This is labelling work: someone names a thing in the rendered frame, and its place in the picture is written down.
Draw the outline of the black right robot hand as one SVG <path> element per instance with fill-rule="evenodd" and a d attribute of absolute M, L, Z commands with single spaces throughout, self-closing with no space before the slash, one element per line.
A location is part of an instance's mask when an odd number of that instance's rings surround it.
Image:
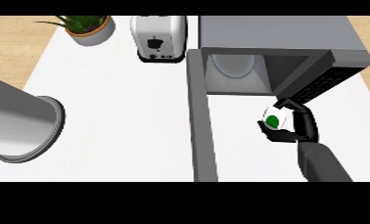
<path fill-rule="evenodd" d="M 290 132 L 286 129 L 274 129 L 268 125 L 268 120 L 259 120 L 262 132 L 266 134 L 268 139 L 272 142 L 318 142 L 318 127 L 314 118 L 314 114 L 306 106 L 295 102 L 290 98 L 283 98 L 274 104 L 274 108 L 289 108 L 293 110 L 293 129 Z"/>

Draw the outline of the white milk carton green dot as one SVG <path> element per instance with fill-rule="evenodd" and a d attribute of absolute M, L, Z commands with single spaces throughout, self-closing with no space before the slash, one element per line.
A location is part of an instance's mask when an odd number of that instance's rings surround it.
<path fill-rule="evenodd" d="M 272 130 L 281 130 L 286 122 L 286 112 L 274 106 L 268 106 L 262 116 L 264 123 Z"/>

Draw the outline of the grey microwave door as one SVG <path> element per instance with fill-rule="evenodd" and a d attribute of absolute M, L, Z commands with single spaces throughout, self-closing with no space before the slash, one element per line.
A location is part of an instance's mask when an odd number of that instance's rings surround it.
<path fill-rule="evenodd" d="M 216 152 L 200 50 L 190 50 L 187 54 L 187 79 L 194 181 L 216 182 Z"/>

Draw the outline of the grey microwave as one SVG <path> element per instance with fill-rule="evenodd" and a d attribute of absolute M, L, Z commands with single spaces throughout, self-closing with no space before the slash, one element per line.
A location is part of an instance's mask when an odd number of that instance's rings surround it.
<path fill-rule="evenodd" d="M 370 67 L 345 17 L 201 16 L 198 27 L 212 95 L 274 96 L 305 104 Z M 213 55 L 253 55 L 250 73 L 227 77 Z"/>

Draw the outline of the white glass turntable plate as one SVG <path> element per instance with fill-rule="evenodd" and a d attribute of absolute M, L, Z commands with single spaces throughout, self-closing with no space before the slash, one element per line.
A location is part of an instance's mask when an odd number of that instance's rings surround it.
<path fill-rule="evenodd" d="M 256 63 L 253 55 L 213 55 L 212 59 L 216 69 L 229 78 L 244 77 Z"/>

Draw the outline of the white toaster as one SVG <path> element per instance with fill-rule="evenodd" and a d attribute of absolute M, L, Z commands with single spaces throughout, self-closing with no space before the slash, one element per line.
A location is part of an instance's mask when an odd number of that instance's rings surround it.
<path fill-rule="evenodd" d="M 185 16 L 133 16 L 130 30 L 144 63 L 181 63 L 185 58 Z"/>

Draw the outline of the green plant in grey pot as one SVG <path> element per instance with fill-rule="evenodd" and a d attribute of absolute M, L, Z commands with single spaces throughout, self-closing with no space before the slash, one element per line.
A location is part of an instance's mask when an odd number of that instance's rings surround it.
<path fill-rule="evenodd" d="M 116 22 L 111 16 L 56 16 L 59 22 L 47 22 L 61 26 L 73 40 L 81 46 L 96 46 L 111 37 Z"/>

